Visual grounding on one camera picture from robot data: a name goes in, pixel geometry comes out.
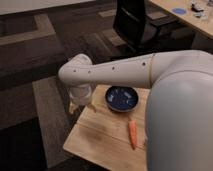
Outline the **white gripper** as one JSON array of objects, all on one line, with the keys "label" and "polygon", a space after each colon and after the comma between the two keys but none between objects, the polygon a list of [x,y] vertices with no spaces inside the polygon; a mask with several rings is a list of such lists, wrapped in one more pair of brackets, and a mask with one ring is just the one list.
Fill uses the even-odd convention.
[{"label": "white gripper", "polygon": [[92,100],[92,88],[89,84],[70,87],[69,97],[71,101],[69,105],[70,114],[73,114],[73,112],[75,111],[75,105],[85,106],[87,104],[88,104],[88,108],[93,110],[95,113],[97,112],[96,107],[90,103]]}]

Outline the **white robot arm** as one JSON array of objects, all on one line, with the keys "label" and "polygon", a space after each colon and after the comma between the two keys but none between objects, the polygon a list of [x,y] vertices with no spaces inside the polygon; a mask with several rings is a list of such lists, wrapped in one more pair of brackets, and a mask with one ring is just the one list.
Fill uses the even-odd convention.
[{"label": "white robot arm", "polygon": [[148,171],[213,171],[213,54],[181,50],[93,64],[78,54],[58,71],[72,103],[93,84],[146,88]]}]

